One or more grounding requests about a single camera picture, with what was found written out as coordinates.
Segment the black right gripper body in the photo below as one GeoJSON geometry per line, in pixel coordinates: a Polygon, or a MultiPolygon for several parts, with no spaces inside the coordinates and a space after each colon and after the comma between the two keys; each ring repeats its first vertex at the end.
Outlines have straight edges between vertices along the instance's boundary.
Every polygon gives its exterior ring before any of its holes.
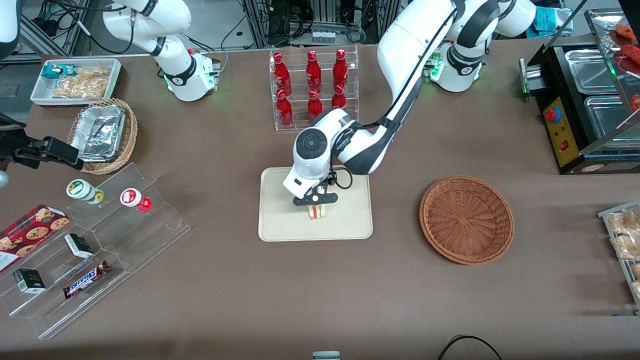
{"type": "Polygon", "coordinates": [[[14,120],[6,114],[0,114],[0,158],[2,162],[21,164],[37,169],[41,162],[50,161],[41,152],[37,139],[26,134],[26,124],[14,120]]]}

